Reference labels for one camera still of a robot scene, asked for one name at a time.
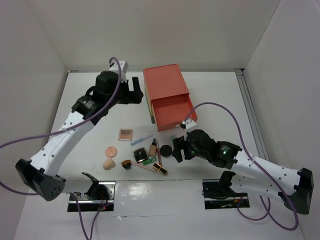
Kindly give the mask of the round black powder jar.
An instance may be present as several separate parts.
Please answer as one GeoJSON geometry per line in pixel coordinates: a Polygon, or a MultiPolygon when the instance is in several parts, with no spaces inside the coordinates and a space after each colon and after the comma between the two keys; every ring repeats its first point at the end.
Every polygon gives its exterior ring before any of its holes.
{"type": "Polygon", "coordinates": [[[170,145],[164,144],[160,147],[159,151],[163,158],[170,158],[172,156],[173,149],[170,145]]]}

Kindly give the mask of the black gold lipstick case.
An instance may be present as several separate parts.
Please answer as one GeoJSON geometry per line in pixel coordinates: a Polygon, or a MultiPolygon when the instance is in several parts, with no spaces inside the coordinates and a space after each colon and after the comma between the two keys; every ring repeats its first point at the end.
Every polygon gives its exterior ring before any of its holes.
{"type": "Polygon", "coordinates": [[[160,164],[154,163],[152,166],[156,171],[161,173],[162,175],[166,176],[168,174],[168,171],[164,169],[160,164]]]}

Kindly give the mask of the beige foundation pump bottle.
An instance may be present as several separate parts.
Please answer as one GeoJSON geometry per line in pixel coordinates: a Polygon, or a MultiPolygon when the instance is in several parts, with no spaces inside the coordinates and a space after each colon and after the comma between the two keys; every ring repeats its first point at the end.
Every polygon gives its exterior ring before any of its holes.
{"type": "Polygon", "coordinates": [[[151,143],[150,147],[149,147],[148,155],[149,155],[150,157],[155,157],[156,154],[157,154],[157,149],[158,149],[158,147],[157,147],[157,140],[154,138],[154,139],[152,140],[152,143],[151,143]]]}

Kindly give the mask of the black gold square compact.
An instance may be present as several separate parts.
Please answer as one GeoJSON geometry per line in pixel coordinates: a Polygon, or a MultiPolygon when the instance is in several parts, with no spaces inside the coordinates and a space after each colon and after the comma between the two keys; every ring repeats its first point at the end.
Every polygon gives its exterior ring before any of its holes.
{"type": "Polygon", "coordinates": [[[133,157],[137,163],[141,163],[149,158],[149,154],[144,147],[133,151],[133,157]]]}

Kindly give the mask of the beige eyeshadow palette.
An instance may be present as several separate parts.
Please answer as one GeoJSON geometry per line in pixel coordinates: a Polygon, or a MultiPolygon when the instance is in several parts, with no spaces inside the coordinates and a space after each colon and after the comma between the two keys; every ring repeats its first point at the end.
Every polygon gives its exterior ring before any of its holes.
{"type": "Polygon", "coordinates": [[[132,141],[133,137],[133,130],[127,128],[121,128],[119,130],[118,140],[119,141],[132,141]]]}

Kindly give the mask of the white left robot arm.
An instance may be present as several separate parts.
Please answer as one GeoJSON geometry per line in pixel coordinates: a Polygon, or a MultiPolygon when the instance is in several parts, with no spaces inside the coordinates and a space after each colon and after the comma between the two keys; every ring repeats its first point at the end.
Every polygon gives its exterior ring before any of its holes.
{"type": "Polygon", "coordinates": [[[116,104],[140,104],[143,98],[139,78],[132,77],[133,90],[126,77],[103,71],[83,96],[77,99],[67,119],[47,144],[29,160],[16,165],[22,181],[46,201],[57,198],[64,190],[66,179],[58,171],[78,142],[91,131],[116,104]]]}

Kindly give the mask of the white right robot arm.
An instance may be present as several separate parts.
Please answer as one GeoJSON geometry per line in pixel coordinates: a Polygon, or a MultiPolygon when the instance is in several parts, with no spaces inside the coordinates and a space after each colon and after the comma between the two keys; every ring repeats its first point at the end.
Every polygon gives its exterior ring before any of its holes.
{"type": "Polygon", "coordinates": [[[257,194],[280,201],[299,214],[309,214],[314,189],[311,170],[291,169],[247,154],[238,145],[215,141],[201,129],[188,132],[172,142],[172,156],[177,162],[198,157],[225,170],[218,184],[223,196],[257,194]]]}

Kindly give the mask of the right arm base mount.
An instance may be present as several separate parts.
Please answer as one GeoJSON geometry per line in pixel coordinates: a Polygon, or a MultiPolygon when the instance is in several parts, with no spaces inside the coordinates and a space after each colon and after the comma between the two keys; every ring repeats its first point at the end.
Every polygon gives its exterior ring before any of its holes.
{"type": "Polygon", "coordinates": [[[249,208],[248,194],[235,192],[231,189],[231,180],[236,174],[224,171],[220,179],[205,179],[202,181],[202,196],[206,210],[249,208]]]}

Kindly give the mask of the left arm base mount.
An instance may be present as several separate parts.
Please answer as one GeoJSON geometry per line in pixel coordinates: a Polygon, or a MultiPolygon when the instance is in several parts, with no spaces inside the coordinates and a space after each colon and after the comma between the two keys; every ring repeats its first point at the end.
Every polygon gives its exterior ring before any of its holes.
{"type": "Polygon", "coordinates": [[[87,172],[81,174],[90,179],[90,182],[85,181],[84,188],[73,192],[75,197],[69,197],[67,212],[78,211],[76,200],[81,212],[113,212],[116,182],[98,180],[87,172]]]}

